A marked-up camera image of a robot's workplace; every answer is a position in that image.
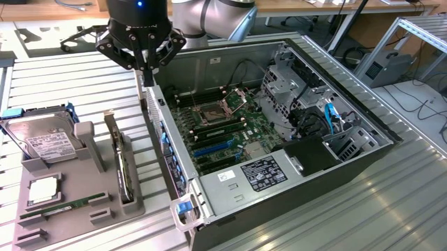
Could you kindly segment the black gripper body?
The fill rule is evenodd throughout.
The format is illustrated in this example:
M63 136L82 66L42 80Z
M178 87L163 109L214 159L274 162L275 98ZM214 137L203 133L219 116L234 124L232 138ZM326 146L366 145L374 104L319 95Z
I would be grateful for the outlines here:
M110 35L134 52L139 70L159 68L163 43L172 39L167 1L107 1Z

